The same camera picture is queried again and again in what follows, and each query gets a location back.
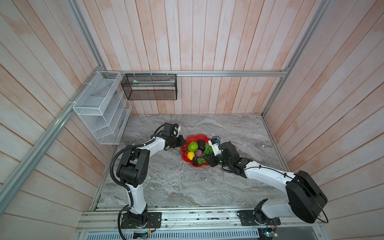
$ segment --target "white wire basket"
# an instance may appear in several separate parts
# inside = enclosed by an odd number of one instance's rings
[[[100,144],[120,143],[132,110],[124,91],[114,94],[120,82],[119,72],[98,72],[73,107]]]
[[[120,82],[119,72],[98,72],[74,104],[73,110],[78,115],[103,115]]]

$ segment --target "marble tabletop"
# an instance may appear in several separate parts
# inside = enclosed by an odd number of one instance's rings
[[[240,157],[282,169],[259,115],[131,115],[119,150],[128,144],[140,144],[164,122],[178,123],[184,138],[205,134],[219,136],[221,143],[231,141]],[[144,183],[149,206],[241,206],[255,207],[263,198],[284,194],[265,183],[224,172],[220,166],[194,168],[181,159],[181,151],[160,151],[149,159]],[[128,204],[124,188],[108,175],[98,207]]]

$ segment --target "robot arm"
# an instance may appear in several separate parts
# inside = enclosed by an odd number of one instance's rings
[[[150,141],[125,151],[121,157],[116,175],[120,182],[130,189],[129,217],[135,225],[144,225],[147,221],[147,204],[142,183],[147,175],[149,158],[158,151],[185,145],[186,141],[179,132],[178,124],[165,123],[163,130],[159,133],[156,131]],[[213,153],[205,155],[204,158],[211,167],[228,167],[224,171],[265,182],[288,196],[280,200],[264,199],[255,207],[251,217],[260,225],[281,216],[297,216],[305,222],[313,223],[328,202],[324,193],[306,172],[299,171],[296,174],[263,166],[252,159],[240,157],[231,142],[221,144],[216,137],[210,140],[209,145],[212,146]],[[241,211],[239,214],[242,218],[249,218],[249,214],[242,215]]]

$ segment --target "fruit bowl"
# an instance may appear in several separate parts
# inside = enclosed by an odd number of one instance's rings
[[[192,161],[188,159],[187,157],[187,154],[188,154],[188,145],[191,143],[191,142],[197,142],[199,140],[203,140],[205,143],[208,143],[209,140],[211,140],[210,138],[208,138],[206,135],[204,134],[199,134],[199,135],[196,135],[196,136],[189,136],[187,137],[187,139],[185,140],[187,142],[186,145],[180,147],[180,150],[181,150],[181,158],[184,160],[184,162],[189,162],[192,167],[202,167],[202,166],[209,166],[209,163],[203,163],[203,164],[198,164],[197,166],[194,166]]]

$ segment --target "black mesh basket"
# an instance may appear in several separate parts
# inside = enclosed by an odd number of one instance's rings
[[[121,86],[128,100],[177,100],[176,74],[127,73]]]

